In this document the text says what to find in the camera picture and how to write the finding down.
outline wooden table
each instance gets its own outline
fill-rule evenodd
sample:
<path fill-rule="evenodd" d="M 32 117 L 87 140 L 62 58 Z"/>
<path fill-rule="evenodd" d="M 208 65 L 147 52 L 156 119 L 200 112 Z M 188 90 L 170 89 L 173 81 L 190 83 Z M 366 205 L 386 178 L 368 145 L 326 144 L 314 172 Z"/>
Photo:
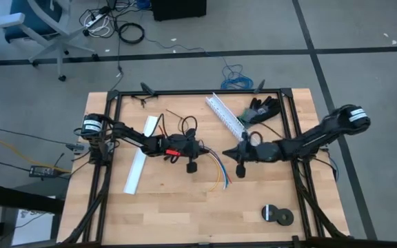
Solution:
<path fill-rule="evenodd" d="M 267 95 L 256 97 L 265 99 Z M 312 96 L 308 89 L 293 89 L 293 95 L 301 129 L 305 132 L 318 124 Z M 173 134 L 179 133 L 179 118 L 165 109 L 180 116 L 194 115 L 198 120 L 197 139 L 203 139 L 206 146 L 219 154 L 233 183 L 226 190 L 222 189 L 223 183 L 219 183 L 214 191 L 209 192 L 217 177 L 216 165 L 209 156 L 200 156 L 196 160 L 198 171 L 194 174 L 186 173 L 186 158 L 180 158 L 173 165 L 156 157 L 147 158 L 136 195 L 124 194 L 123 188 L 137 148 L 121 142 L 112 166 L 103 245 L 289 241 L 294 235 L 305 239 L 290 163 L 247 163 L 246 177 L 237 178 L 236 161 L 221 154 L 223 150 L 235 147 L 237 140 L 205 104 L 206 96 L 210 95 L 160 96 L 148 100 L 145 108 L 142 108 L 140 101 L 123 97 L 120 121 L 142 132 L 148 116 L 164 113 L 166 130 L 168 134 Z M 222 94 L 219 97 L 238 115 L 249 106 L 254 95 Z M 106 92 L 90 93 L 85 114 L 102 114 L 105 99 Z M 287 104 L 286 110 L 294 136 Z M 265 124 L 284 136 L 279 115 Z M 259 131 L 265 141 L 279 139 L 261 125 L 252 127 L 252 130 Z M 323 152 L 319 152 L 317 157 L 329 162 Z M 76 161 L 73 170 L 85 162 L 85 159 Z M 332 169 L 318 161 L 310 164 L 321 209 L 341 232 L 348 234 Z M 71 178 L 58 241 L 70 235 L 87 209 L 93 168 L 93 165 L 87 165 Z M 283 227 L 278 223 L 265 222 L 261 209 L 266 204 L 292 210 L 294 223 Z M 312 233 L 316 235 L 312 211 L 309 206 L 307 209 Z M 93 218 L 92 240 L 97 217 L 95 214 Z"/>

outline black metal frame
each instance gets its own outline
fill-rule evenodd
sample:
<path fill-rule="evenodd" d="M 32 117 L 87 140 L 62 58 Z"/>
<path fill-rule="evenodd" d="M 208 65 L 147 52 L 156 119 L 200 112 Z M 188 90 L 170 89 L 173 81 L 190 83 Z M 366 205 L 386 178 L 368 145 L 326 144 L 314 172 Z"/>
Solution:
<path fill-rule="evenodd" d="M 168 90 L 168 91 L 158 91 L 156 94 L 158 96 L 169 96 L 169 95 L 188 95 L 188 94 L 253 94 L 254 90 Z M 301 127 L 300 123 L 298 121 L 298 114 L 296 111 L 295 107 L 295 102 L 294 102 L 294 97 L 292 94 L 292 89 L 291 88 L 281 88 L 281 89 L 263 89 L 260 91 L 260 94 L 277 94 L 278 100 L 281 104 L 281 118 L 283 120 L 283 126 L 285 130 L 285 137 L 286 138 L 291 138 L 291 133 L 290 133 L 290 126 L 289 126 L 289 121 L 287 119 L 287 112 L 285 108 L 285 98 L 288 100 L 289 103 L 289 108 L 290 112 L 292 114 L 292 120 L 294 122 L 294 128 L 296 135 L 301 134 Z M 114 112 L 114 120 L 119 121 L 119 115 L 121 111 L 121 103 L 122 103 L 122 98 L 124 96 L 145 96 L 148 95 L 147 92 L 118 92 L 118 91 L 113 91 L 113 92 L 108 92 L 107 94 L 107 101 L 105 105 L 105 115 L 110 115 L 111 109 L 112 109 L 112 104 L 113 101 L 116 100 L 116 109 Z M 297 187 L 296 184 L 296 178 L 300 176 L 299 174 L 299 168 L 298 168 L 298 161 L 294 160 L 291 161 L 292 165 L 292 173 L 294 176 L 294 181 L 295 181 L 295 186 Z M 310 170 L 309 163 L 303 163 L 303 169 L 305 172 L 305 180 L 308 186 L 308 191 L 310 196 L 315 200 L 316 202 L 316 194 L 314 190 L 314 183 L 312 180 L 312 173 Z M 99 183 L 99 176 L 101 172 L 101 166 L 100 165 L 95 165 L 94 168 L 94 174 L 93 174 L 93 179 L 92 179 L 92 186 L 90 189 L 90 197 L 88 201 L 88 206 L 90 206 L 93 202 L 93 200 L 96 198 L 96 192 L 98 188 L 98 183 Z M 107 195 L 103 199 L 101 203 L 101 208 L 100 208 L 100 214 L 99 214 L 99 219 L 97 223 L 97 230 L 96 230 L 96 242 L 101 242 L 102 237 L 103 237 L 103 228 L 105 224 L 105 211 L 106 211 L 106 206 L 107 206 L 107 201 L 108 201 L 108 190 L 110 187 L 110 176 L 111 174 L 105 175 L 105 179 L 108 182 L 108 188 L 107 188 Z M 305 199 L 303 198 L 303 195 L 295 189 L 295 192 L 298 197 L 298 205 L 300 208 L 300 213 L 301 213 L 301 219 L 303 222 L 303 231 L 306 239 L 309 237 L 312 237 L 312 232 L 310 230 L 310 225 L 309 225 L 309 217 L 307 215 L 307 209 L 306 209 L 306 204 L 305 204 Z M 320 237 L 324 237 L 324 230 L 323 226 L 320 223 L 318 217 L 314 214 L 314 218 L 316 221 L 316 228 L 318 235 Z M 90 239 L 90 230 L 91 230 L 91 222 L 90 220 L 89 224 L 85 228 L 83 232 L 83 242 L 88 242 Z M 212 243 L 212 244 L 162 244 L 162 245 L 108 245 L 108 246 L 103 246 L 103 247 L 209 247 L 212 245 L 212 247 L 300 247 L 300 241 L 298 240 L 298 236 L 292 236 L 292 240 L 290 241 L 274 241 L 274 242 L 230 242 L 230 243 Z"/>

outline wooden tabletop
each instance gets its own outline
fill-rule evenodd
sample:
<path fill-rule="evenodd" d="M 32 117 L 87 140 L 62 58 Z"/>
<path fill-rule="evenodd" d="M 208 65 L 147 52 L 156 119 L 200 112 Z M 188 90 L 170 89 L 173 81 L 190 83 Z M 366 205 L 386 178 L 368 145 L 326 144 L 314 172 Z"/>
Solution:
<path fill-rule="evenodd" d="M 318 124 L 312 96 L 308 89 L 293 89 L 293 94 L 301 129 L 305 132 Z M 265 99 L 267 95 L 255 97 Z M 198 171 L 194 174 L 186 173 L 187 158 L 180 158 L 176 164 L 171 164 L 162 157 L 155 157 L 146 159 L 136 195 L 124 194 L 123 188 L 137 148 L 121 142 L 114 154 L 103 245 L 288 241 L 294 235 L 305 239 L 290 163 L 246 163 L 246 177 L 237 178 L 236 161 L 221 154 L 223 150 L 235 147 L 237 140 L 206 105 L 206 96 L 210 97 L 160 96 L 148 100 L 145 108 L 142 108 L 140 101 L 125 96 L 120 121 L 142 132 L 148 116 L 164 113 L 166 130 L 168 134 L 174 134 L 179 133 L 179 118 L 165 109 L 180 116 L 194 115 L 198 120 L 196 138 L 202 139 L 206 146 L 218 153 L 233 183 L 226 190 L 223 190 L 223 183 L 219 183 L 214 191 L 209 192 L 218 174 L 209 156 L 196 159 Z M 249 106 L 254 96 L 222 94 L 219 97 L 238 115 Z M 103 114 L 105 99 L 106 92 L 90 93 L 85 114 Z M 292 135 L 295 135 L 288 105 L 286 112 Z M 284 136 L 279 115 L 265 121 L 265 124 Z M 259 131 L 265 141 L 279 139 L 261 125 L 251 127 L 250 131 L 253 130 Z M 317 157 L 329 162 L 324 152 L 319 152 Z M 85 162 L 85 159 L 76 161 L 73 170 Z M 318 161 L 310 164 L 321 209 L 341 232 L 348 234 L 332 169 Z M 93 165 L 86 165 L 71 178 L 58 241 L 70 235 L 87 209 L 93 170 Z M 283 227 L 278 223 L 265 222 L 261 217 L 261 209 L 266 204 L 290 209 L 295 217 L 294 223 Z M 312 233 L 316 235 L 312 211 L 308 206 L 307 209 Z M 93 231 L 96 229 L 98 212 L 93 218 Z"/>

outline office chair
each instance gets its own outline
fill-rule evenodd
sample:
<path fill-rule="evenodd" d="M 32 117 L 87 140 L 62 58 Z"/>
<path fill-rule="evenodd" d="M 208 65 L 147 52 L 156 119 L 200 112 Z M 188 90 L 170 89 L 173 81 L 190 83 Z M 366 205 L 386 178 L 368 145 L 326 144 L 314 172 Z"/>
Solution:
<path fill-rule="evenodd" d="M 68 48 L 92 53 L 94 61 L 99 56 L 93 49 L 75 45 L 71 42 L 84 27 L 74 31 L 66 30 L 70 19 L 71 0 L 13 0 L 10 15 L 0 17 L 0 28 L 5 28 L 6 41 L 30 37 L 41 44 L 44 49 L 38 51 L 28 60 L 34 67 L 38 66 L 35 59 L 56 51 L 57 67 L 60 81 L 65 81 L 62 74 L 63 54 L 68 55 Z"/>

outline cable bundle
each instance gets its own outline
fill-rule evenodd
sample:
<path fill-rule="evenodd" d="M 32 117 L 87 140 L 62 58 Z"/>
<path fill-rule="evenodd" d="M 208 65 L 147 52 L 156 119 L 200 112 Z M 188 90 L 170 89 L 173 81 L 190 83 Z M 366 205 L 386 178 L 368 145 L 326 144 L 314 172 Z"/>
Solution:
<path fill-rule="evenodd" d="M 217 187 L 218 182 L 220 182 L 220 175 L 221 175 L 220 171 L 223 173 L 223 179 L 225 180 L 223 189 L 226 189 L 227 186 L 229 186 L 229 184 L 232 183 L 232 180 L 229 177 L 229 175 L 227 174 L 225 166 L 221 162 L 221 160 L 218 157 L 216 152 L 214 152 L 211 148 L 206 147 L 206 146 L 203 146 L 203 148 L 208 149 L 210 151 L 209 155 L 215 160 L 216 164 L 219 166 L 217 181 L 215 182 L 214 186 L 212 186 L 212 188 L 209 191 L 211 192 L 212 190 L 214 190 Z"/>

